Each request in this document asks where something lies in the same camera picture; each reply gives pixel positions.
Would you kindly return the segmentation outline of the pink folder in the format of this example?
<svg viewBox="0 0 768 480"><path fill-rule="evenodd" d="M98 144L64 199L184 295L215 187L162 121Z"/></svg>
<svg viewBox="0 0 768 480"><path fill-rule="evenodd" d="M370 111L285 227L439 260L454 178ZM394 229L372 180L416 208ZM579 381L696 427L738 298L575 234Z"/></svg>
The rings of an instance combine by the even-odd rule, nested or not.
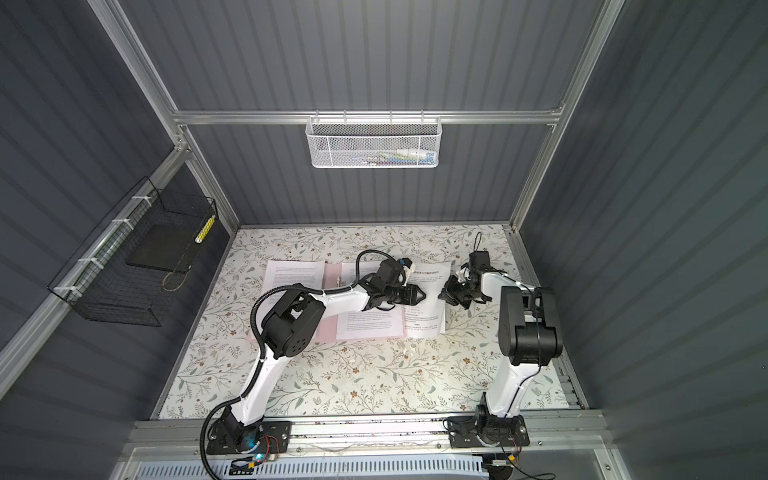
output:
<svg viewBox="0 0 768 480"><path fill-rule="evenodd" d="M325 273L321 288L336 288L337 276L342 276L343 283L348 285L354 279L354 263L327 264L325 263ZM338 315L331 315L320 321L318 328L312 338L316 343L335 343L339 342L333 339L335 333L336 318Z"/></svg>

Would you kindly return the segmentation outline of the printed paper sheet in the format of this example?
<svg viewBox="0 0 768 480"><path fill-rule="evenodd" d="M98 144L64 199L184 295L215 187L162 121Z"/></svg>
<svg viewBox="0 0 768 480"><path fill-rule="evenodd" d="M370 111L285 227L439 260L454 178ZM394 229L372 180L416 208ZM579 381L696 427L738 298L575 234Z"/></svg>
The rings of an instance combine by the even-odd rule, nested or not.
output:
<svg viewBox="0 0 768 480"><path fill-rule="evenodd" d="M267 263L262 294L283 286L300 283L311 289L320 289L325 273L324 261L279 261Z"/></svg>

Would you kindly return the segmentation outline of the stack of printed papers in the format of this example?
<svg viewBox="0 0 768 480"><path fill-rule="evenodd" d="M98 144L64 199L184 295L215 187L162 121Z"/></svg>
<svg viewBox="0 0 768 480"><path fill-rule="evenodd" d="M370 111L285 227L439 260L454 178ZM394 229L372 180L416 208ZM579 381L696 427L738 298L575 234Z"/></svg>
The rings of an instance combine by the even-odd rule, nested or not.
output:
<svg viewBox="0 0 768 480"><path fill-rule="evenodd" d="M446 302L438 298L451 274L452 263L417 262L410 271L408 285L417 285L426 298L415 306L397 306L393 310L371 309L366 312L339 314L336 341L379 340L395 338L435 338L445 332Z"/></svg>

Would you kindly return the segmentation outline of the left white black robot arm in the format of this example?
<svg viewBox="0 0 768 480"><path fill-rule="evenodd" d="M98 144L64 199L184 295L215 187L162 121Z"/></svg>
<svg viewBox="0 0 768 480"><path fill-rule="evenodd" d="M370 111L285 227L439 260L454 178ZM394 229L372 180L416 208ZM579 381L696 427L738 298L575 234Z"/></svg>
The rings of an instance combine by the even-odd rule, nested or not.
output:
<svg viewBox="0 0 768 480"><path fill-rule="evenodd" d="M262 429L267 402L289 361L302 353L320 322L330 316L393 307L415 306L426 293L409 280L413 262L376 249L358 254L353 281L332 289L302 283L281 285L262 294L250 311L250 328L259 356L238 396L215 407L205 417L199 436L199 454L205 473L217 479L208 459L212 433L229 451L253 456L270 447Z"/></svg>

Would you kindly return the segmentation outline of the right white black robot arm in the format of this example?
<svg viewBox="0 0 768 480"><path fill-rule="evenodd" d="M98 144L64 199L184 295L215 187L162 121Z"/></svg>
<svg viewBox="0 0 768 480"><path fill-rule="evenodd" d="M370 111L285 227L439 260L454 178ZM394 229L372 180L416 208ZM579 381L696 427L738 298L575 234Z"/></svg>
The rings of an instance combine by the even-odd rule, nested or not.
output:
<svg viewBox="0 0 768 480"><path fill-rule="evenodd" d="M467 309L472 303L499 308L497 340L502 355L494 380L472 415L443 420L454 449L516 447L530 444L521 414L522 400L534 376L562 354L564 341L554 291L529 286L491 265L490 254L469 254L439 298Z"/></svg>

